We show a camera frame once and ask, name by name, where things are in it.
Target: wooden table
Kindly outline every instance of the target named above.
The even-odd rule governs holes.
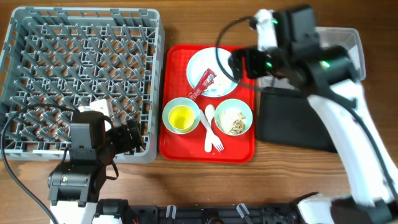
[[[166,31],[165,49],[175,44],[214,44],[228,22],[254,15],[259,9],[280,9],[297,1],[121,1],[94,2],[13,0],[0,3],[0,42],[11,12],[18,6],[143,7],[160,12]],[[318,26],[354,27],[366,58],[366,99],[373,120],[392,158],[398,160],[398,2],[310,1]],[[256,44],[247,25],[231,30],[223,43]],[[57,162],[10,162],[14,172],[42,201],[47,201],[47,177]],[[107,181],[101,198],[125,198],[131,205],[259,205],[289,202],[305,193],[349,192],[344,168],[336,154],[258,141],[253,159],[243,165],[175,162],[160,154],[146,165],[118,165],[120,177]],[[0,223],[48,223],[49,218],[0,166]]]

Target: clear plastic container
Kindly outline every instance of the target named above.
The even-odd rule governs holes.
[[[321,47],[341,45],[347,49],[355,69],[358,71],[359,79],[364,80],[366,77],[365,58],[358,31],[354,28],[336,27],[316,27],[315,30],[319,33]],[[272,77],[259,78],[258,82],[261,87],[271,86]],[[293,88],[285,78],[276,79],[274,86],[276,88]]]

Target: candy wrapper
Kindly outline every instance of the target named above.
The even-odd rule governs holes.
[[[214,72],[211,71],[210,68],[207,68],[207,70],[201,76],[196,87],[188,94],[188,98],[191,100],[195,100],[199,95],[201,95],[207,89],[207,87],[209,87],[211,84],[214,83],[215,77],[216,74],[214,74]]]

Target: plastic fork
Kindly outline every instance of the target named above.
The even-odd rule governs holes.
[[[201,123],[204,125],[204,127],[206,128],[206,130],[211,134],[210,139],[211,139],[211,143],[213,143],[214,147],[216,147],[216,149],[221,152],[222,150],[224,150],[224,146],[223,143],[221,143],[221,140],[219,139],[219,137],[217,137],[213,130],[211,130],[211,127],[209,125],[209,122],[206,119],[205,114],[203,113],[202,110],[200,110],[200,121]]]

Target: dish rack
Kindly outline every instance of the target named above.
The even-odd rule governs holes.
[[[1,52],[1,122],[25,105],[77,108],[107,99],[116,126],[134,118],[144,147],[116,162],[157,155],[159,81],[165,31],[154,9],[18,7]],[[71,112],[34,108],[6,131],[9,159],[61,159]]]

